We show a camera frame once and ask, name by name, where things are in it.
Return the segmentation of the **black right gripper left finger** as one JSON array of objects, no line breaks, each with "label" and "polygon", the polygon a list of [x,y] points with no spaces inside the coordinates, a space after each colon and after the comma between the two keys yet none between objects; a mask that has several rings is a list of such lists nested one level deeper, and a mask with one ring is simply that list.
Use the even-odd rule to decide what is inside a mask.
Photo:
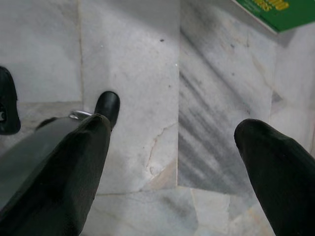
[{"label": "black right gripper left finger", "polygon": [[0,160],[3,236],[77,236],[103,172],[111,125],[102,115],[60,118]]}]

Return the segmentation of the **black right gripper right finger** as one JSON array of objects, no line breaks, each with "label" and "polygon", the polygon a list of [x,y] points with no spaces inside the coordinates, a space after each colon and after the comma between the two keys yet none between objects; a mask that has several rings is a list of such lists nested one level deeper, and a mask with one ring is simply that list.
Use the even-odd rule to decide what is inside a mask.
[{"label": "black right gripper right finger", "polygon": [[315,234],[315,160],[294,139],[245,119],[234,131],[256,197],[277,236]]}]

